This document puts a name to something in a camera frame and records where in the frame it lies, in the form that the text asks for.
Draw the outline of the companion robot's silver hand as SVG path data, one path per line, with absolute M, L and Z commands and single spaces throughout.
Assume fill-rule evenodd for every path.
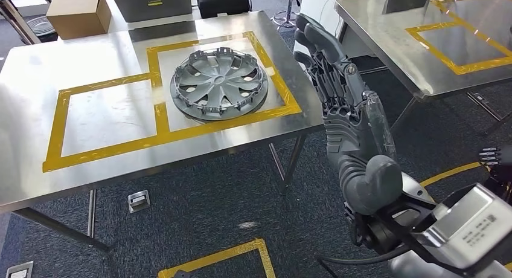
M 486 147 L 478 153 L 479 163 L 484 166 L 496 166 L 501 164 L 501 150 L 498 147 Z

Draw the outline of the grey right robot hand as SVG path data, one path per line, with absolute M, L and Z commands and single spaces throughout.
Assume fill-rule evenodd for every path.
M 369 89 L 341 43 L 319 22 L 300 13 L 295 40 L 307 53 L 294 52 L 322 105 L 328 160 L 339 171 L 347 206 L 373 215 L 402 194 L 391 130 L 378 94 Z

